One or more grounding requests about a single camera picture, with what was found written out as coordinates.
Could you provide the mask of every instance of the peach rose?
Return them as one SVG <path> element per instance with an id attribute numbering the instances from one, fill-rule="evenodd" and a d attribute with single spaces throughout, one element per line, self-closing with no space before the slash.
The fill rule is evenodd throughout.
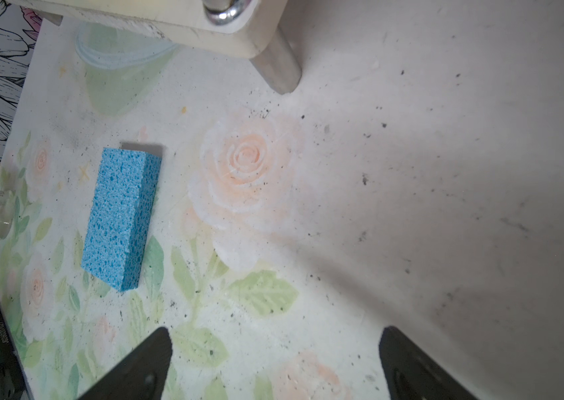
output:
<path id="1" fill-rule="evenodd" d="M 113 356 L 113 340 L 116 337 L 116 333 L 116 329 L 111 326 L 105 316 L 100 317 L 95 322 L 93 352 L 98 361 Z"/>
<path id="2" fill-rule="evenodd" d="M 272 380 L 277 400 L 352 400 L 350 388 L 335 372 L 305 351 L 289 361 Z"/>
<path id="3" fill-rule="evenodd" d="M 47 319 L 53 311 L 53 284 L 46 275 L 47 265 L 39 253 L 34 253 L 22 274 L 20 306 L 22 307 L 22 328 L 28 340 L 46 338 Z"/>
<path id="4" fill-rule="evenodd" d="M 201 169 L 189 180 L 199 218 L 231 269 L 253 268 L 266 238 L 282 232 L 291 204 L 300 130 L 292 117 L 262 119 L 247 111 L 217 122 L 200 149 Z"/>
<path id="5" fill-rule="evenodd" d="M 27 163 L 26 180 L 29 185 L 29 199 L 39 200 L 48 191 L 50 173 L 50 149 L 48 139 L 43 138 L 33 143 Z"/>

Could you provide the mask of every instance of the table surface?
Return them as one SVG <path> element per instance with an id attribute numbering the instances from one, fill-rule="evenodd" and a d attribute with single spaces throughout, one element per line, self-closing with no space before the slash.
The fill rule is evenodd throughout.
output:
<path id="1" fill-rule="evenodd" d="M 77 26 L 44 23 L 0 169 L 36 399 L 157 326 L 166 399 L 387 399 L 389 324 L 482 399 L 564 398 L 564 0 L 290 1 L 285 96 L 189 48 L 87 68 Z M 125 293 L 80 267 L 104 147 L 163 157 Z"/>

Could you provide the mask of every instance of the metal leg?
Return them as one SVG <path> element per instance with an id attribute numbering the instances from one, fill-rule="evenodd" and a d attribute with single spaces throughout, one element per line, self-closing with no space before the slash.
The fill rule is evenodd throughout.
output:
<path id="1" fill-rule="evenodd" d="M 251 58 L 251 63 L 273 90 L 291 93 L 300 83 L 302 67 L 279 26 L 263 52 Z"/>

